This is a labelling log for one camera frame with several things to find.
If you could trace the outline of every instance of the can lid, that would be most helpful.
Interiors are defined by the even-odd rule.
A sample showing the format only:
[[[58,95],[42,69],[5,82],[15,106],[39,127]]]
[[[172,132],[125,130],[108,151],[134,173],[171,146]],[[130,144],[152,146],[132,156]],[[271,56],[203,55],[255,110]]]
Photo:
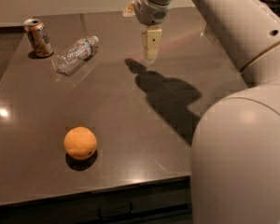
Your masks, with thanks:
[[[40,19],[28,19],[24,22],[25,26],[37,26],[41,22]]]

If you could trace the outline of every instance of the can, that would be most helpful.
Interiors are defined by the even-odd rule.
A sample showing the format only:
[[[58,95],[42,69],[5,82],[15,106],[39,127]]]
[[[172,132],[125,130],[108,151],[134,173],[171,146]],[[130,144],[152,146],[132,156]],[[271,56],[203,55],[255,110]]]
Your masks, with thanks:
[[[52,45],[45,31],[45,24],[40,19],[28,19],[24,22],[24,30],[38,57],[48,57],[53,54]]]

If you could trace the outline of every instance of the orange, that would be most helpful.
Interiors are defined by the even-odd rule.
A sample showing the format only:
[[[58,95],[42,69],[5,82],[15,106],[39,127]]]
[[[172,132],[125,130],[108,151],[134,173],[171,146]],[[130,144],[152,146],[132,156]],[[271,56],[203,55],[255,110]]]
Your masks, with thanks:
[[[87,128],[76,127],[70,130],[64,138],[64,148],[75,160],[86,160],[97,148],[95,135]]]

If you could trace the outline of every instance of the clear plastic bottle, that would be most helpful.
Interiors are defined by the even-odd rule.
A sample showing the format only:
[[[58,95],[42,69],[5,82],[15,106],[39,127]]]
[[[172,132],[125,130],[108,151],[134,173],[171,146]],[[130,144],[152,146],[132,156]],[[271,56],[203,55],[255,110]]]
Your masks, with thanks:
[[[57,55],[56,71],[71,76],[86,60],[93,56],[99,42],[96,36],[85,36]]]

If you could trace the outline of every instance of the table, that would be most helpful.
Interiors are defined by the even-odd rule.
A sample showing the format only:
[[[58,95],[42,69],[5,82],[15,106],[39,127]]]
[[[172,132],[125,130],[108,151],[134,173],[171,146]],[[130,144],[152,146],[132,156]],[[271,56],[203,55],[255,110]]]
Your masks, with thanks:
[[[203,33],[194,7],[172,9],[159,58],[144,61],[136,18],[120,12],[44,16],[54,55],[38,59],[25,35],[0,82],[0,205],[189,177],[193,131],[205,110],[246,88]],[[70,77],[56,55],[85,35],[98,53]],[[98,149],[76,164],[65,134],[84,126]]]

